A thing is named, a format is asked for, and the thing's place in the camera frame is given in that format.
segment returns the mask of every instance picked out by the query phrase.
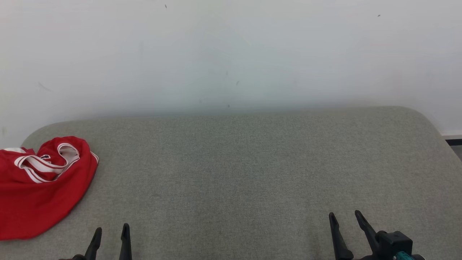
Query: red jersey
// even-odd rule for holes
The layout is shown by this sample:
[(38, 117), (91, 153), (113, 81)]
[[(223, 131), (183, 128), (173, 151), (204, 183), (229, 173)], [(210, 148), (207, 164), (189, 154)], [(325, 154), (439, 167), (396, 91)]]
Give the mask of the red jersey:
[(53, 227), (85, 194), (98, 157), (83, 139), (57, 137), (32, 149), (0, 150), (0, 240)]

